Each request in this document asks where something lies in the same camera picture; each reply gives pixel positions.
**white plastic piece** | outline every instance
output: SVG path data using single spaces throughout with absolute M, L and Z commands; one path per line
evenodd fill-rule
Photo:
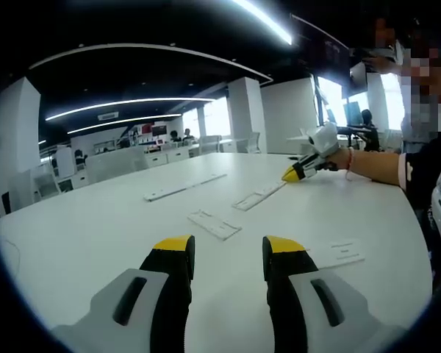
M 242 227 L 233 226 L 227 221 L 223 221 L 203 210 L 191 213 L 188 215 L 188 219 L 221 240 L 229 239 L 231 236 L 233 236 L 233 234 L 242 229 Z
M 362 244 L 357 239 L 341 240 L 306 250 L 318 268 L 335 267 L 365 259 Z
M 248 211 L 253 206 L 256 206 L 261 201 L 265 200 L 270 195 L 273 195 L 276 191 L 286 185 L 286 182 L 275 182 L 266 188 L 255 191 L 251 193 L 247 197 L 241 199 L 240 201 L 235 202 L 232 207 L 237 208 L 238 210 Z
M 226 175 L 227 174 L 212 174 L 209 178 L 203 179 L 200 182 L 188 182 L 184 185 L 176 186 L 174 188 L 162 189 L 162 190 L 155 191 L 153 193 L 148 193 L 147 195 L 144 196 L 144 199 L 149 202 L 156 201 L 156 200 L 164 198 L 166 196 L 170 196 L 175 193 L 179 193 L 181 191 L 184 191 L 184 190 L 187 190 L 190 188 L 194 188 L 199 185 L 206 184 L 207 182 L 211 182 L 212 180 L 216 180 L 216 179 L 225 177 Z

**ceiling light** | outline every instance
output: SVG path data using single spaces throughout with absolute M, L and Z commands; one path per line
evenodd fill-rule
M 175 118 L 178 116 L 182 116 L 182 114 L 166 114 L 166 115 L 154 115 L 154 116 L 145 116 L 143 118 L 133 118 L 133 119 L 125 119 L 125 120 L 119 120 L 119 121 L 112 121 L 110 123 L 104 123 L 104 124 L 98 124 L 98 125 L 93 125 L 93 126 L 89 126 L 89 127 L 84 127 L 83 129 L 77 129 L 77 130 L 73 130 L 73 131 L 69 131 L 67 132 L 67 134 L 74 134 L 75 132 L 81 132 L 81 131 L 85 131 L 85 130 L 89 130 L 89 129 L 95 129 L 96 127 L 101 127 L 101 126 L 107 126 L 107 125 L 113 125 L 113 124 L 119 124 L 119 123 L 128 123 L 130 121 L 138 121 L 138 120 L 147 120 L 147 119 L 159 119 L 159 118 Z
M 289 45 L 293 44 L 293 38 L 284 31 L 276 22 L 274 22 L 268 15 L 261 11 L 258 7 L 251 4 L 246 0 L 232 0 L 233 2 L 239 4 L 245 10 L 249 11 L 251 14 L 255 15 L 259 20 L 268 25 L 279 37 L 285 40 Z
M 89 110 L 89 109 L 95 109 L 95 108 L 101 108 L 101 107 L 109 107 L 111 105 L 119 105 L 119 104 L 144 103 L 147 101 L 214 101 L 214 99 L 208 99 L 208 98 L 144 98 L 144 99 L 132 99 L 130 101 L 112 101 L 111 103 L 90 105 L 89 107 L 69 110 L 68 112 L 65 112 L 65 113 L 60 113 L 57 115 L 49 116 L 48 118 L 46 118 L 46 121 L 49 121 L 49 120 L 52 120 L 55 118 L 59 118 L 64 115 L 82 112 L 83 110 Z

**window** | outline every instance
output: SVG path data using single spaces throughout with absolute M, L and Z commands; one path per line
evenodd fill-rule
M 328 103 L 322 103 L 323 121 L 329 120 L 330 111 L 333 113 L 338 126 L 348 125 L 345 114 L 346 99 L 342 99 L 341 85 L 323 77 L 318 77 L 318 85 L 325 94 Z M 348 100 L 350 103 L 357 101 L 361 111 L 369 109 L 368 94 L 366 92 L 355 94 L 349 97 Z
M 183 129 L 190 129 L 191 135 L 199 138 L 198 110 L 193 109 L 183 114 Z
M 227 98 L 223 97 L 204 105 L 206 135 L 230 136 L 230 119 Z
M 382 86 L 385 92 L 389 129 L 400 130 L 405 115 L 402 92 L 395 74 L 381 75 Z

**black ceiling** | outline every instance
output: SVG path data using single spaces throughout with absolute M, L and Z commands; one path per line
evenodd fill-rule
M 293 35 L 289 46 L 232 0 L 67 0 L 4 4 L 0 21 L 0 88 L 27 76 L 41 93 L 40 135 L 65 138 L 70 129 L 97 124 L 89 110 L 45 122 L 50 115 L 108 101 L 151 97 L 191 97 L 233 79 L 264 76 L 191 54 L 144 48 L 111 48 L 60 57 L 29 70 L 55 54 L 111 43 L 147 43 L 198 51 L 235 60 L 275 82 L 306 75 L 299 65 L 310 46 L 305 30 L 291 21 L 298 15 L 347 46 L 372 43 L 373 19 L 404 19 L 415 6 L 373 1 L 250 0 Z M 206 97 L 226 93 L 225 88 Z M 173 112 L 178 102 L 118 106 L 120 118 Z M 184 110 L 195 104 L 185 106 Z M 183 113 L 180 108 L 176 113 Z

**air vent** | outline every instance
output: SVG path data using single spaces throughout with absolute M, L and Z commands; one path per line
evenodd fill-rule
M 119 117 L 119 112 L 112 112 L 112 113 L 98 115 L 98 120 L 100 121 L 110 120 L 110 119 L 116 119 L 117 117 Z

